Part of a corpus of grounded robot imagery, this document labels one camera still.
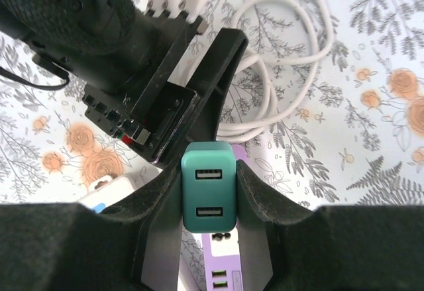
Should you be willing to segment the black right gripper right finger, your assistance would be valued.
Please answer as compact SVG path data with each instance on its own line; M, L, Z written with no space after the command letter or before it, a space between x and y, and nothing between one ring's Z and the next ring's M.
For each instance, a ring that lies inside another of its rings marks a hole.
M324 205L311 211L238 162L245 290L422 290L423 208Z

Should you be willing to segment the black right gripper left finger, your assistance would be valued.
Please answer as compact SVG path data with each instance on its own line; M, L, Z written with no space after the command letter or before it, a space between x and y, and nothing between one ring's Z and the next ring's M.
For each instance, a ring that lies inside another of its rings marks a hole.
M74 204L1 206L2 290L175 290L180 163L95 213Z

